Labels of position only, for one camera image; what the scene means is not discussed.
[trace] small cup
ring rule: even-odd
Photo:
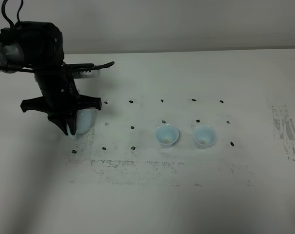
[[[155,136],[159,144],[164,148],[169,148],[178,139],[178,129],[170,124],[162,124],[157,127]]]
[[[199,125],[193,132],[193,139],[197,147],[206,149],[216,142],[217,136],[212,127]]]

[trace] wall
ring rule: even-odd
[[[66,53],[295,47],[295,0],[26,0],[20,18],[54,23]]]

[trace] light blue cup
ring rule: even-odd
[[[217,136],[212,127],[208,125],[199,125],[194,129],[193,139],[197,147],[206,149],[216,142]]]
[[[162,124],[157,127],[156,132],[156,140],[159,144],[164,148],[169,148],[173,145],[178,139],[178,129],[170,124]]]

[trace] cup rim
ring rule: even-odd
[[[171,127],[174,127],[175,132],[177,133],[177,137],[176,137],[176,139],[175,139],[173,142],[170,142],[170,143],[162,143],[161,141],[159,141],[159,140],[157,139],[157,137],[156,137],[157,131],[158,131],[158,129],[159,129],[160,127],[163,127],[163,126],[171,126]],[[178,128],[177,128],[176,126],[174,126],[174,125],[172,125],[172,124],[168,124],[168,123],[165,123],[165,124],[162,124],[162,125],[158,126],[158,127],[156,128],[156,131],[155,131],[155,138],[156,138],[156,141],[157,141],[159,144],[161,144],[161,145],[173,145],[173,144],[178,140],[179,135],[180,135],[180,133],[179,133],[179,131],[178,131]]]
[[[203,145],[203,144],[200,144],[197,140],[195,140],[195,137],[194,137],[195,132],[197,131],[197,129],[202,128],[202,127],[208,127],[208,128],[210,128],[212,131],[214,131],[214,133],[215,133],[215,135],[216,135],[216,138],[215,138],[214,142],[212,142],[211,144]],[[201,125],[197,126],[197,127],[193,130],[192,137],[193,137],[193,140],[195,141],[196,144],[198,144],[198,145],[202,145],[202,146],[207,147],[207,148],[210,147],[210,146],[212,146],[212,145],[213,145],[214,143],[216,143],[216,141],[217,141],[217,133],[216,133],[215,129],[214,129],[213,127],[209,126],[209,125],[206,125],[206,124],[201,124]]]

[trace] white table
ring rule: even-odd
[[[32,75],[0,74],[0,233],[295,233],[295,49],[65,61],[112,60],[76,81],[107,104],[75,141],[21,111],[40,96]],[[154,138],[163,120],[180,131],[169,149]],[[199,124],[213,147],[195,147]]]

